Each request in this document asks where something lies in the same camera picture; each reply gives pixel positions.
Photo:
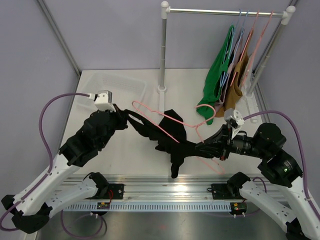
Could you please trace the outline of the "black tank top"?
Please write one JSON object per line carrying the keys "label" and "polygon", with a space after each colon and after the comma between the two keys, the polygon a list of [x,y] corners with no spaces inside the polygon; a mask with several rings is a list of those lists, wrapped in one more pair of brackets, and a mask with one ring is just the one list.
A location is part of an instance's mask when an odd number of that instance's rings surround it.
{"label": "black tank top", "polygon": [[[172,140],[169,136],[163,133],[159,128],[155,127],[149,120],[144,118],[139,113],[125,109],[117,110],[120,114],[124,115],[133,128],[142,137],[148,138],[151,141],[156,141],[156,150],[160,152],[166,152],[170,155],[171,162],[171,178],[175,179],[179,175],[180,166],[184,163],[185,158],[188,157],[201,157],[206,159],[210,158],[205,153],[200,151],[200,142],[194,143],[187,140],[187,136],[184,135],[183,139],[178,138],[179,143]],[[173,109],[164,112],[176,119],[183,120]]]}

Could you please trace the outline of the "green tank top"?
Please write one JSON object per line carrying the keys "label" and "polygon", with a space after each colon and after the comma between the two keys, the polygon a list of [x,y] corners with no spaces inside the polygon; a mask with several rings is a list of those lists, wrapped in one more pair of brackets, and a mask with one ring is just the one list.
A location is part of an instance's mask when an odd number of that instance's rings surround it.
{"label": "green tank top", "polygon": [[220,76],[222,71],[226,69],[226,67],[223,66],[223,54],[227,45],[227,38],[230,30],[231,26],[228,29],[224,42],[221,46],[221,49],[219,50],[219,53],[217,54],[213,64],[211,65],[207,73],[202,91],[203,96],[197,105],[208,104],[212,107],[215,107],[215,103],[219,101],[222,90],[222,87],[220,87]]}

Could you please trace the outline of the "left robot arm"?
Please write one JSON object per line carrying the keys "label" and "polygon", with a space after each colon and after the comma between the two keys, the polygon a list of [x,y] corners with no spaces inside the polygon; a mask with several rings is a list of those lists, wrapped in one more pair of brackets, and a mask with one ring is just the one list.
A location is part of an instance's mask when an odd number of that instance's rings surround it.
{"label": "left robot arm", "polygon": [[82,199],[103,199],[109,196],[109,183],[99,172],[60,195],[54,190],[66,178],[95,158],[117,130],[128,128],[123,110],[95,111],[82,127],[60,147],[50,164],[25,190],[7,194],[1,200],[4,215],[12,214],[13,230],[27,234],[44,227],[57,212]]}

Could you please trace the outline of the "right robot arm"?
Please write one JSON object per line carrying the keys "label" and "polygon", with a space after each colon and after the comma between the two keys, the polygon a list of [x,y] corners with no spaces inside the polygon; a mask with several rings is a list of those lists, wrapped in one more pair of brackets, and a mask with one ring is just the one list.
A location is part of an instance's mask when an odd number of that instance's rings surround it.
{"label": "right robot arm", "polygon": [[247,175],[234,174],[227,181],[227,193],[232,198],[243,198],[254,203],[273,219],[289,240],[318,240],[320,218],[318,207],[307,197],[303,171],[297,161],[283,150],[286,138],[274,123],[261,124],[254,136],[233,135],[232,125],[224,124],[219,132],[196,145],[196,149],[211,158],[225,160],[229,154],[261,159],[261,174],[285,197],[289,207],[261,191]]}

